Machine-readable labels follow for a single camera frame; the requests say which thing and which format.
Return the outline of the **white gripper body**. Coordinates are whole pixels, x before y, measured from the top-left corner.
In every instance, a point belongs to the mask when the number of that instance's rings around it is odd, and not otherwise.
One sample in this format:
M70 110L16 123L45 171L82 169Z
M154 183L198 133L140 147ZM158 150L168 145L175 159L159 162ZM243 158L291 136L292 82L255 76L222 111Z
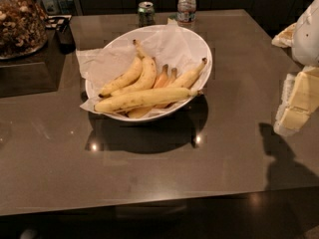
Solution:
M296 22L292 57L304 66L319 66L319 0L313 0Z

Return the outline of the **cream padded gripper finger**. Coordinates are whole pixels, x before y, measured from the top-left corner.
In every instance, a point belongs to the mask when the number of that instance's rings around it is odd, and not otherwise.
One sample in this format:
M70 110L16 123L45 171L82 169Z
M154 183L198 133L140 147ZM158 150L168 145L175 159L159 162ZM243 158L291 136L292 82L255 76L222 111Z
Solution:
M298 132L319 108L319 68L305 66L297 75L288 74L281 95L274 131L290 136Z
M280 48L289 48L292 46L293 34L296 24L293 23L277 34L271 41L271 44Z

